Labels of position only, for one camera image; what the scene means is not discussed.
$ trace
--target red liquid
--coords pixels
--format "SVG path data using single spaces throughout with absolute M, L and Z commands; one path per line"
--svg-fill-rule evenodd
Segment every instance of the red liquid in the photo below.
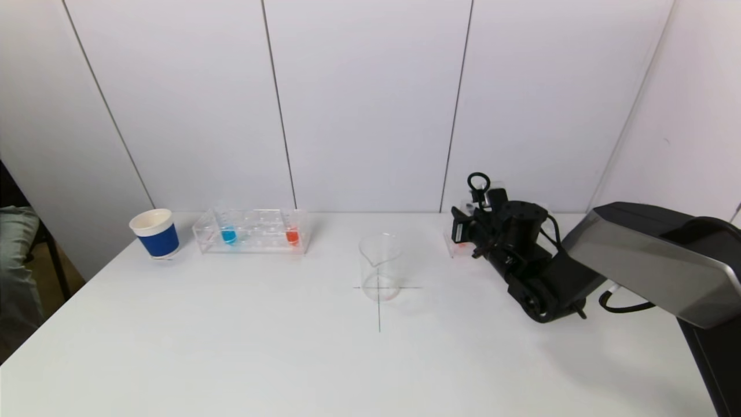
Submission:
M 285 231 L 285 238 L 293 246 L 299 245 L 299 230 L 295 227 L 290 227 Z

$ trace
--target blue liquid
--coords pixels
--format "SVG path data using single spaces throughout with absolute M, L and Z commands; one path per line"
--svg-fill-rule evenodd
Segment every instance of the blue liquid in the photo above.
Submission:
M 234 229 L 222 229 L 222 239 L 224 243 L 233 245 L 236 242 L 236 232 Z

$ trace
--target paper cup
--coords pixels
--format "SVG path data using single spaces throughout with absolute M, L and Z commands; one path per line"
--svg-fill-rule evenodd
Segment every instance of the paper cup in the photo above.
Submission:
M 168 258 L 180 247 L 173 212 L 165 208 L 141 213 L 131 219 L 129 227 L 154 259 Z

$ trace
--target person's leg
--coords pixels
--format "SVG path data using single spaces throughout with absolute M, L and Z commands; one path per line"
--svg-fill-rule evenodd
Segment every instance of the person's leg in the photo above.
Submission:
M 36 282 L 23 266 L 38 228 L 30 207 L 0 208 L 0 363 L 44 322 Z

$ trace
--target white table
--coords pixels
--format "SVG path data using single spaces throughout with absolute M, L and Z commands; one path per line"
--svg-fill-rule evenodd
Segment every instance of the white table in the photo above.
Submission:
M 2 417 L 714 415 L 671 315 L 607 313 L 598 290 L 588 320 L 535 323 L 485 260 L 448 256 L 448 214 L 318 215 L 303 257 L 201 255 L 196 218 L 173 260 L 135 241 L 0 368 Z M 423 288 L 379 332 L 354 287 L 381 231 Z

